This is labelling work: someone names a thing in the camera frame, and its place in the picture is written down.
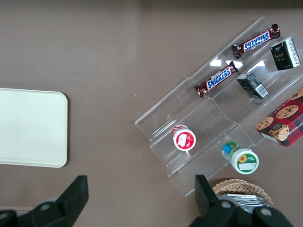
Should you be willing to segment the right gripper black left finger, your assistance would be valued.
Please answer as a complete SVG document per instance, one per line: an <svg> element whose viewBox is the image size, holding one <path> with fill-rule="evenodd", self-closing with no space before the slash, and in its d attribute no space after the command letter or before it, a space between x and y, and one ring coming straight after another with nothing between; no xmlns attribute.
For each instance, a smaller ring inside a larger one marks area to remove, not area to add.
<svg viewBox="0 0 303 227"><path fill-rule="evenodd" d="M0 211L2 227L72 227L89 200L88 178L79 175L55 200L37 205L17 216L15 210Z"/></svg>

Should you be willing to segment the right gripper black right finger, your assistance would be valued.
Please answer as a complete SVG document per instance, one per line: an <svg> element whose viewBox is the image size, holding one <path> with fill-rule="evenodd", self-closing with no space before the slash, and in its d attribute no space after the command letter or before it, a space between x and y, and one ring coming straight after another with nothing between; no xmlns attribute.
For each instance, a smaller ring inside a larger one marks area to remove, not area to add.
<svg viewBox="0 0 303 227"><path fill-rule="evenodd" d="M244 211L228 200L220 200L204 175L195 176L195 200L201 216L192 227L290 227L291 222L279 210L257 207Z"/></svg>

